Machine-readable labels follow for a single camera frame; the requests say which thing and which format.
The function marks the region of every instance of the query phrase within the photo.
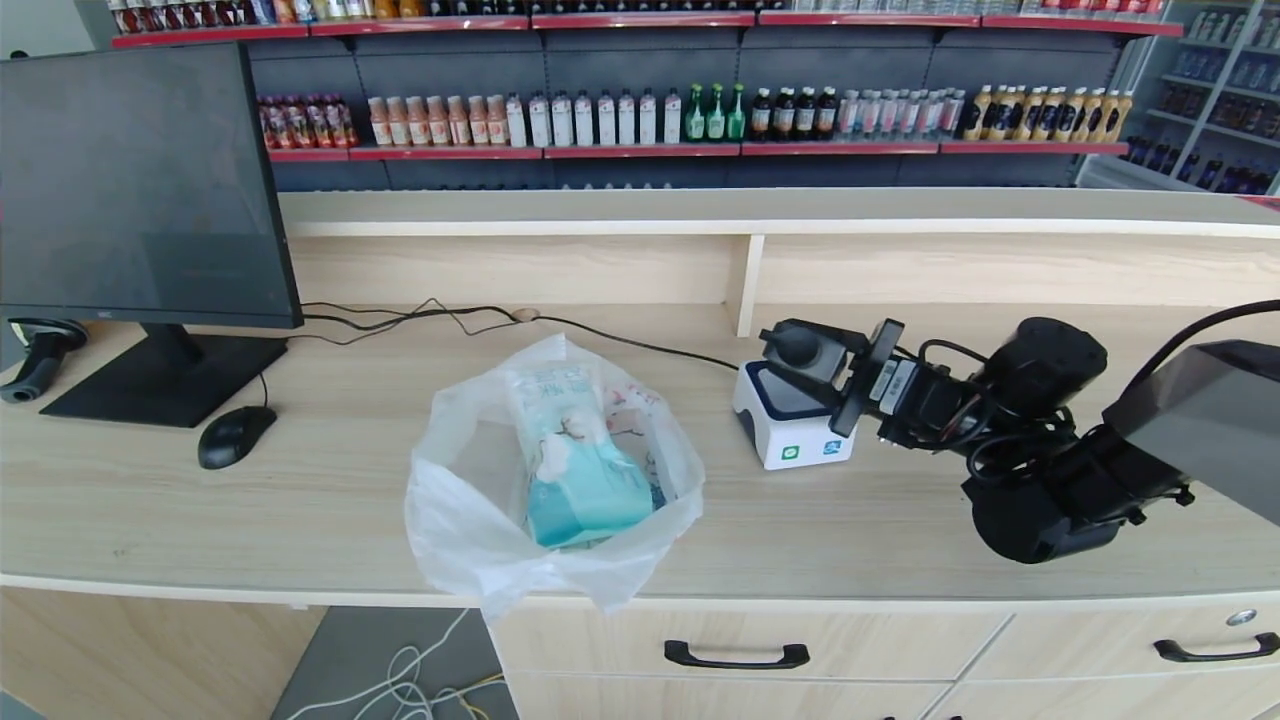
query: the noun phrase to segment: red shelf edge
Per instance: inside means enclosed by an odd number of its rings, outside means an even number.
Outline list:
[[[147,45],[186,45],[189,42],[225,42],[229,40],[275,40],[306,37],[305,24],[210,27],[192,29],[172,29],[165,32],[142,32],[137,35],[118,35],[111,38],[111,47],[143,47]]]
[[[451,32],[476,29],[529,29],[524,15],[463,15],[444,18],[401,18],[387,20],[343,20],[312,23],[312,37],[347,35],[392,35],[399,32]]]
[[[1038,15],[986,15],[982,18],[982,27],[1121,32],[1125,35],[1149,35],[1161,37],[1181,37],[1183,35],[1183,26],[1179,23],[1143,23],[1138,20],[1052,18]]]
[[[937,155],[937,142],[744,142],[742,155]]]
[[[893,13],[792,13],[764,10],[762,26],[910,26],[910,27],[978,27],[978,15],[906,15]]]
[[[586,29],[627,27],[751,27],[754,12],[728,13],[571,13],[534,15],[534,29]]]
[[[540,160],[540,147],[352,147],[351,160]]]
[[[268,150],[273,163],[344,163],[351,160],[351,152],[338,149],[314,150]]]
[[[585,158],[735,158],[741,152],[737,142],[719,145],[591,145],[585,147],[547,147],[548,160]]]
[[[1124,155],[1124,142],[1051,142],[1018,140],[950,140],[943,155]]]

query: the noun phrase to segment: black handle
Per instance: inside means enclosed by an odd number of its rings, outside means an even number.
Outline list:
[[[1187,652],[1178,641],[1156,641],[1156,652],[1170,662],[1224,662],[1228,660],[1253,660],[1254,657],[1268,657],[1280,652],[1280,635],[1275,633],[1262,633],[1253,635],[1258,641],[1258,650],[1248,652],[1229,652],[1226,655],[1196,655]]]
[[[782,646],[782,657],[774,662],[724,662],[722,660],[701,660],[689,652],[685,641],[667,641],[662,650],[663,657],[685,667],[717,667],[719,670],[795,670],[809,662],[809,648],[804,644]]]

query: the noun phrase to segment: computer mouse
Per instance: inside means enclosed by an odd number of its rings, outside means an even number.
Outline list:
[[[200,436],[200,466],[218,470],[239,462],[253,450],[259,438],[275,423],[275,410],[253,405],[219,415]]]

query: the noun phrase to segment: monitor stand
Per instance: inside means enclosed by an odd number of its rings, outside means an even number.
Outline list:
[[[278,357],[284,338],[188,334],[142,324],[147,337],[41,415],[195,428]]]

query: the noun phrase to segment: plastic bag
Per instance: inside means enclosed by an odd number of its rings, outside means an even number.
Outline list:
[[[563,361],[595,369],[612,439],[653,480],[657,510],[590,547],[547,550],[524,527],[530,478],[508,382],[512,369]],[[479,597],[488,623],[535,591],[580,591],[612,611],[640,591],[703,514],[705,477],[662,397],[558,334],[435,393],[426,434],[412,454],[404,524],[426,580]]]

